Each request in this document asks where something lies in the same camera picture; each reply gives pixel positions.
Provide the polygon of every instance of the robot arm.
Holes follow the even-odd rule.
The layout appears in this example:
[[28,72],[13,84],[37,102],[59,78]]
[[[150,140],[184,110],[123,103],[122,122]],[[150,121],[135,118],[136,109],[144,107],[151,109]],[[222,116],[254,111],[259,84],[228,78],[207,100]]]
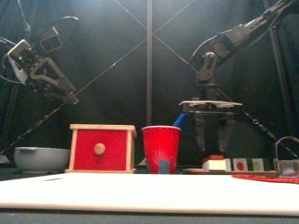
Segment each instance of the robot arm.
[[236,51],[252,45],[264,36],[279,19],[290,13],[296,2],[298,0],[280,0],[256,19],[247,24],[238,25],[211,39],[211,49],[202,55],[203,66],[198,73],[200,84],[214,82],[216,66],[228,60]]
[[79,102],[75,87],[51,58],[43,58],[25,40],[21,40],[7,54],[19,81],[48,98],[68,104]]

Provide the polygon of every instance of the gray bowl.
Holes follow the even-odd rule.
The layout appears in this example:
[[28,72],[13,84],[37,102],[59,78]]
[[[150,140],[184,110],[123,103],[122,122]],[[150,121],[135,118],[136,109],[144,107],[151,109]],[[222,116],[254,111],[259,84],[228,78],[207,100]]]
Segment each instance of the gray bowl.
[[69,162],[71,151],[56,148],[17,147],[13,161],[23,173],[63,172]]

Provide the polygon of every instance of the white table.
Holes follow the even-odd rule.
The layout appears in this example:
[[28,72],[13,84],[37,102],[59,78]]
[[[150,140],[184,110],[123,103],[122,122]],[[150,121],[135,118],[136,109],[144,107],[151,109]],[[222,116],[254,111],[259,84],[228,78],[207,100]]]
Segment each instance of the white table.
[[0,208],[299,216],[299,185],[227,175],[65,173],[0,182]]

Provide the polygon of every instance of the metal pole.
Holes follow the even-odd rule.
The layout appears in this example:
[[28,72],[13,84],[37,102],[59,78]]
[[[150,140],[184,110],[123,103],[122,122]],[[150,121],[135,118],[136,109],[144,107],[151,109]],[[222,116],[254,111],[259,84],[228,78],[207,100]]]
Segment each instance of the metal pole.
[[147,0],[147,97],[146,125],[152,125],[152,0]]
[[[271,7],[271,3],[268,0],[263,0],[264,7],[268,9]],[[296,119],[295,119],[295,112],[292,109],[292,103],[291,103],[291,97],[290,97],[290,90],[286,80],[286,70],[283,65],[283,57],[280,53],[280,45],[278,41],[278,33],[276,33],[276,27],[270,29],[270,38],[271,38],[271,44],[274,49],[274,56],[275,56],[275,68],[278,72],[278,79],[280,82],[280,88],[282,88],[282,96],[283,96],[283,104],[284,104],[284,113],[286,113],[286,122],[287,122],[287,128],[290,130],[290,134],[292,136],[296,135]]]

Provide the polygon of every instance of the black backdrop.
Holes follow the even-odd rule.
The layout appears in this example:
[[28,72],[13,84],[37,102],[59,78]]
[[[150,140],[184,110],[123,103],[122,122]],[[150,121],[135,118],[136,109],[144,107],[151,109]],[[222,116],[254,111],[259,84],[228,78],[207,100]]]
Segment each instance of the black backdrop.
[[[41,30],[65,16],[79,18],[79,30],[63,47],[41,55],[53,58],[79,90],[79,104],[64,105],[15,146],[71,147],[72,123],[135,125],[135,163],[144,157],[142,128],[172,125],[179,103],[198,96],[188,64],[202,42],[218,32],[256,18],[276,1],[154,0],[152,48],[147,47],[146,0],[23,0],[32,27],[24,32],[17,1],[0,2],[0,36],[17,43],[33,42]],[[278,26],[286,82],[276,69],[276,51],[268,35],[240,52],[216,71],[220,90],[274,132],[276,137],[298,134],[298,14]],[[71,22],[57,24],[61,38]],[[147,54],[152,54],[148,80]],[[12,71],[1,68],[12,78]],[[152,106],[147,85],[152,83]],[[1,150],[60,105],[23,85],[0,80]],[[179,165],[199,165],[203,153],[195,142],[192,121],[182,128]],[[231,136],[230,158],[271,158],[274,140],[252,121],[240,116]],[[8,151],[12,157],[13,148]]]

